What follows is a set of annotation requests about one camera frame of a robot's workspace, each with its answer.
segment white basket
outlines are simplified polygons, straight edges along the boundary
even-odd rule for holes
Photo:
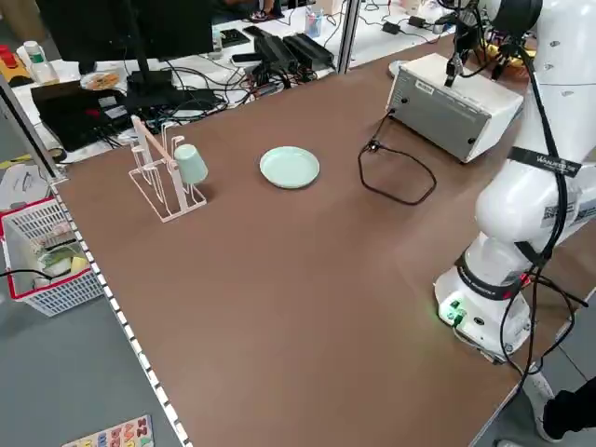
[[[53,198],[0,215],[0,231],[7,270],[38,269],[37,253],[44,247],[75,239],[75,233]],[[13,301],[30,305],[48,317],[103,295],[102,286],[90,268],[65,276],[49,286],[32,290],[35,277],[35,273],[8,276],[10,297]]]

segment electronic device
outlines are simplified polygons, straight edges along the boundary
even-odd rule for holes
[[[196,0],[38,0],[42,18],[63,59],[85,64],[136,58],[127,107],[185,104],[172,72],[149,70],[147,58],[182,57],[213,50],[210,2]]]
[[[392,117],[467,163],[499,142],[522,96],[484,76],[445,87],[447,61],[432,53],[403,63],[387,110],[394,109]]]
[[[254,26],[254,25],[247,26],[242,31],[245,32],[246,34],[250,34],[253,37],[270,37],[272,35],[272,34],[268,33],[267,31],[263,31],[261,28],[259,28],[258,26]]]
[[[224,48],[235,47],[236,45],[248,44],[251,40],[239,30],[222,30],[222,45]]]
[[[296,59],[312,71],[333,67],[333,53],[303,33],[283,38]]]
[[[263,56],[258,53],[235,54],[234,56],[232,56],[232,62],[234,63],[260,62],[262,60]]]
[[[397,35],[401,31],[401,28],[397,23],[391,23],[390,21],[386,21],[385,23],[383,23],[382,30],[386,33]]]
[[[258,65],[263,61],[263,56],[258,53],[235,54],[232,63],[239,68],[248,68]]]
[[[298,60],[276,35],[256,37],[254,51],[259,53],[263,57],[263,62],[273,70],[295,73],[298,68]]]
[[[79,81],[32,88],[39,117],[66,151],[74,151],[132,126],[117,90],[86,90]]]

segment paper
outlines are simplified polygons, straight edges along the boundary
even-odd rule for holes
[[[48,192],[49,185],[36,165],[13,165],[6,170],[0,182],[0,210],[35,202],[47,197]]]
[[[131,419],[117,426],[106,428],[62,447],[154,447],[151,416]]]

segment cup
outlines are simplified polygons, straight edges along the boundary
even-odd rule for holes
[[[174,159],[184,183],[198,184],[207,178],[207,165],[193,144],[178,146],[174,151]]]

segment monitor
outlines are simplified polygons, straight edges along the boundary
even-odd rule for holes
[[[127,2],[144,56],[171,59],[212,51],[210,2],[205,0],[37,0],[65,61],[137,59]]]
[[[205,0],[37,0],[42,19],[67,61],[136,59],[128,77],[130,111],[176,107],[194,95],[176,89],[172,72],[149,70],[147,58],[172,59],[213,50]]]

